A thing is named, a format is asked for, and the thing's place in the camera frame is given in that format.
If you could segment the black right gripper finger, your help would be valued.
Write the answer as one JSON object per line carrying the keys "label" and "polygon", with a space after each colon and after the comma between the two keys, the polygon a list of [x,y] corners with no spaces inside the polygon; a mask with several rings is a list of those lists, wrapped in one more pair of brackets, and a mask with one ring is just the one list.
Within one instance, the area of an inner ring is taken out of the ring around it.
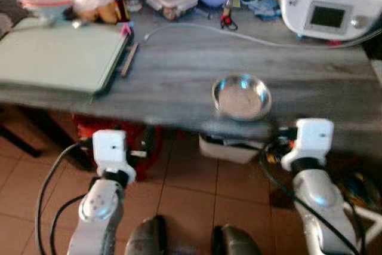
{"label": "black right gripper finger", "polygon": [[273,125],[268,121],[235,121],[234,119],[216,119],[208,121],[209,130],[269,130]]}
{"label": "black right gripper finger", "polygon": [[207,131],[203,132],[203,135],[221,140],[242,140],[242,141],[256,141],[267,142],[270,140],[275,132],[270,129],[255,129],[245,130],[243,133],[238,130],[219,130],[218,132]]}

